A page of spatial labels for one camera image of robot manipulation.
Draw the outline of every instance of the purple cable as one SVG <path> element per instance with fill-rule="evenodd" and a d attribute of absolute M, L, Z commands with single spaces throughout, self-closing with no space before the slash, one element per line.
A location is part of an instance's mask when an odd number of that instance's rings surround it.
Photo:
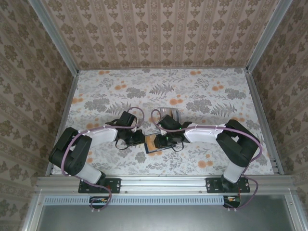
<path fill-rule="evenodd" d="M 127 110 L 127 112 L 130 111 L 131 109 L 138 109 L 138 110 L 140 110 L 140 111 L 142 112 L 142 119 L 141 119 L 141 123 L 142 123 L 142 122 L 144 121 L 144 111 L 143 111 L 141 108 L 139 108 L 139 107 L 131 107 L 131 108 L 129 108 L 129 109 Z M 68 155 L 68 152 L 69 152 L 70 148 L 73 146 L 73 143 L 74 143 L 74 142 L 78 139 L 78 137 L 81 136 L 82 134 L 85 134 L 85 133 L 88 133 L 88 132 L 91 132 L 91 131 L 101 130 L 102 128 L 103 128 L 103 129 L 105 129 L 105 128 L 127 128 L 127 129 L 133 129 L 133 128 L 136 128 L 136 127 L 140 126 L 140 124 L 138 124 L 138 125 L 136 124 L 136 125 L 130 126 L 130 127 L 122 127 L 122 126 L 101 126 L 101 127 L 98 127 L 98 128 L 92 128 L 92 129 L 85 130 L 85 131 L 82 131 L 82 132 L 78 133 L 78 134 L 71 140 L 71 142 L 69 143 L 69 145 L 68 145 L 68 147 L 67 147 L 67 149 L 66 149 L 66 151 L 65 151 L 65 153 L 64 153 L 64 155 L 63 155 L 63 159 L 62 159 L 62 162 L 61 162 L 61 172 L 62 172 L 62 174 L 65 175 L 65 176 L 68 176 L 68 174 L 66 174 L 66 173 L 64 172 L 65 160 L 66 160 L 66 157 L 67 157 L 67 155 Z M 110 202 L 110 200 L 111 200 L 111 197 L 112 197 L 112 194 L 111 194 L 110 189 L 108 189 L 108 188 L 106 188 L 106 187 L 104 187 L 104 186 L 102 186 L 102 185 L 92 184 L 92 183 L 88 182 L 87 180 L 83 180 L 83 181 L 84 181 L 85 183 L 87 183 L 88 185 L 91 185 L 91 186 L 94 186 L 94 187 L 98 187 L 98 188 L 102 188 L 102 189 L 105 189 L 105 190 L 108 191 L 108 193 L 109 193 L 109 199 L 108 199 L 108 201 L 106 202 L 106 204 L 105 204 L 101 209 L 106 208 L 106 206 L 109 204 L 109 202 Z"/>
<path fill-rule="evenodd" d="M 259 147 L 259 153 L 258 153 L 258 155 L 256 155 L 254 158 L 252 158 L 252 159 L 250 160 L 249 163 L 255 161 L 256 159 L 258 159 L 258 158 L 262 155 L 263 149 L 262 149 L 262 146 L 261 146 L 260 142 L 259 142 L 257 139 L 255 139 L 253 136 L 251 136 L 251 135 L 249 135 L 249 134 L 247 134 L 247 133 L 245 133 L 245 132 L 242 132 L 242 131 L 239 131 L 239 130 L 236 130 L 236 129 L 232 129 L 232 128 L 225 128 L 225 127 L 218 127 L 218 126 L 205 126 L 205 125 L 198 125 L 198 126 L 195 126 L 195 127 L 182 128 L 182 129 L 178 129 L 178 130 L 168 130 L 168 129 L 164 129 L 164 128 L 158 126 L 158 124 L 156 124 L 156 123 L 154 122 L 154 120 L 153 120 L 153 113 L 154 113 L 155 111 L 159 113 L 159 116 L 160 116 L 160 119 L 161 119 L 160 111 L 157 110 L 157 109 L 154 109 L 154 110 L 151 111 L 151 119 L 152 119 L 153 124 L 155 125 L 155 127 L 157 127 L 157 128 L 160 129 L 160 130 L 163 130 L 163 131 L 166 131 L 166 132 L 177 132 L 177 131 L 191 130 L 191 129 L 196 129 L 196 128 L 215 128 L 215 129 L 227 130 L 227 131 L 231 131 L 231 132 L 235 132 L 235 133 L 244 135 L 244 136 L 250 138 L 252 141 L 254 141 L 254 142 L 258 145 L 258 147 Z M 254 179 L 252 179 L 252 178 L 247 177 L 246 175 L 244 175 L 244 173 L 246 172 L 247 168 L 248 168 L 248 166 L 244 169 L 242 175 L 243 175 L 246 179 L 252 180 L 254 183 L 256 183 L 256 189 L 255 189 L 254 193 L 252 194 L 252 196 L 250 197 L 250 199 L 247 201 L 247 203 L 245 203 L 244 205 L 239 206 L 239 207 L 237 207 L 237 208 L 233 208 L 233 209 L 240 209 L 240 208 L 244 208 L 245 206 L 247 206 L 247 205 L 251 202 L 251 200 L 255 197 L 255 195 L 256 195 L 256 193 L 257 193 L 257 191 L 258 191 L 258 188 L 259 188 L 258 182 L 257 182 L 256 180 L 254 180 Z"/>

